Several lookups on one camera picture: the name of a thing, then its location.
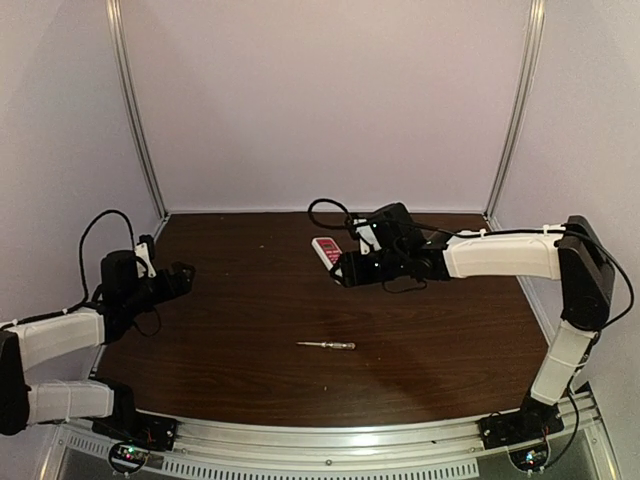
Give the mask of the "white red remote control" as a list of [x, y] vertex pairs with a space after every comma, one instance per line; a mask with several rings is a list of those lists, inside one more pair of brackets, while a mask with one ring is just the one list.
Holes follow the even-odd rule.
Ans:
[[327, 270], [336, 266], [342, 255], [342, 250], [331, 237], [315, 237], [311, 240], [311, 246]]

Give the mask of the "clear handle screwdriver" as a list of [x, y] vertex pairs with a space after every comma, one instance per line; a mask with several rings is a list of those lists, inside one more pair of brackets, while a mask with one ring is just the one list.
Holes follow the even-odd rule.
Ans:
[[303, 347], [317, 347], [330, 350], [346, 350], [353, 351], [356, 349], [356, 344], [353, 342], [314, 342], [314, 341], [298, 341], [297, 346]]

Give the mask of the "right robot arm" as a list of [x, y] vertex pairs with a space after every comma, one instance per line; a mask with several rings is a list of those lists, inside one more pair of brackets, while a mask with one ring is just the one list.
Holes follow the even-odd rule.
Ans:
[[402, 278], [420, 285], [489, 277], [558, 283], [560, 321], [526, 394], [527, 409], [551, 408], [561, 399], [609, 321], [613, 263], [581, 216], [539, 228], [449, 231], [416, 222], [394, 203], [368, 216], [348, 214], [340, 227], [358, 242], [356, 250], [344, 252], [333, 239], [312, 245], [346, 288]]

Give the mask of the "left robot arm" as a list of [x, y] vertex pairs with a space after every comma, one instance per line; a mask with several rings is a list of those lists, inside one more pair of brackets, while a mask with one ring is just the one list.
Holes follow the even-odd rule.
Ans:
[[130, 387], [105, 379], [30, 385], [32, 367], [89, 347], [120, 340], [138, 316], [191, 292], [196, 269], [176, 262], [155, 269], [144, 248], [118, 250], [100, 264], [92, 300], [56, 314], [14, 320], [1, 328], [1, 432], [30, 425], [94, 419], [131, 438], [143, 426]]

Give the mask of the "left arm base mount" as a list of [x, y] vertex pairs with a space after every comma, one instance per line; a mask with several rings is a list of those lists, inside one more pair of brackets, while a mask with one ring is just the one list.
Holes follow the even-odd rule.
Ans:
[[163, 452], [173, 450], [178, 420], [136, 411], [133, 420], [125, 424], [114, 416], [91, 418], [91, 430], [113, 441], [107, 462], [116, 474], [130, 477], [153, 461], [162, 459]]

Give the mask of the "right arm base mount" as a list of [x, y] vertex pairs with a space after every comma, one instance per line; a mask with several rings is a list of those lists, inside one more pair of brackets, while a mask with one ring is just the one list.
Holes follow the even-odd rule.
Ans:
[[482, 417], [478, 427], [486, 450], [505, 447], [512, 466], [532, 475], [542, 473], [551, 463], [549, 436], [562, 432], [564, 423], [557, 413], [550, 420], [541, 420], [518, 410]]

